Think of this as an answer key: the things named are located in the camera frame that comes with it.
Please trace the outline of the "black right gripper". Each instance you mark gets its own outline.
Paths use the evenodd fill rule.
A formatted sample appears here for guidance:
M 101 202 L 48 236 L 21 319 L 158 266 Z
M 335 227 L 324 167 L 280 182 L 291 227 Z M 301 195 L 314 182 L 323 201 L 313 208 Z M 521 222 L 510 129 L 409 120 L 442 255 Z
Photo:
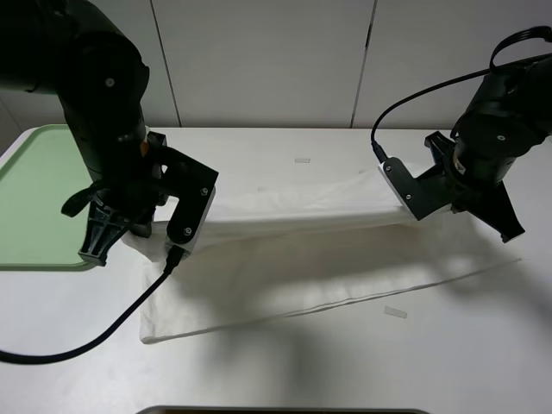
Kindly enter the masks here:
M 503 243 L 525 232 L 504 184 L 510 157 L 484 157 L 464 141 L 453 141 L 440 132 L 428 135 L 424 145 L 434 161 L 424 173 L 424 183 L 437 197 L 455 210 L 468 210 L 496 230 Z

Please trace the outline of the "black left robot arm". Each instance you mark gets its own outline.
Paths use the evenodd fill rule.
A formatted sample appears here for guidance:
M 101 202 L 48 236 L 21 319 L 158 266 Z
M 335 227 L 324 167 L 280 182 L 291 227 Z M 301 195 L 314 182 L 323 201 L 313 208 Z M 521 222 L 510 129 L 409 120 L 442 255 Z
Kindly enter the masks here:
M 4 1 L 1 86 L 55 95 L 91 184 L 62 213 L 88 213 L 79 256 L 102 266 L 127 232 L 149 236 L 162 175 L 162 135 L 147 131 L 149 69 L 135 45 L 88 1 Z

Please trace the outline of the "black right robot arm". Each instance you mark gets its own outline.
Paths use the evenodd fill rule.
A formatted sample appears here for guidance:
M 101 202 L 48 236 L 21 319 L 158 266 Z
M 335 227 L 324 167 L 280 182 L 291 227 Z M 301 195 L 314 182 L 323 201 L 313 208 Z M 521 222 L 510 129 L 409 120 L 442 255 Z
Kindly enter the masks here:
M 524 232 L 503 182 L 514 161 L 551 134 L 551 60 L 492 69 L 450 137 L 430 135 L 435 165 L 420 175 L 457 212 L 508 242 Z

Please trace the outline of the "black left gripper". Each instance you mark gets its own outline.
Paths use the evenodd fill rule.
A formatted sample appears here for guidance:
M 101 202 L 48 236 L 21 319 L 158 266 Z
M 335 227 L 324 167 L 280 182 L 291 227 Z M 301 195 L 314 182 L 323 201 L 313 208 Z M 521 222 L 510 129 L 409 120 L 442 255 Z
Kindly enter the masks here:
M 167 146 L 160 133 L 124 136 L 102 142 L 100 136 L 75 133 L 73 138 L 92 183 L 71 195 L 61 213 L 74 217 L 89 208 L 79 257 L 105 266 L 111 247 L 128 231 L 139 237 L 152 234 L 157 207 L 167 196 L 152 187 L 161 179 L 159 150 Z

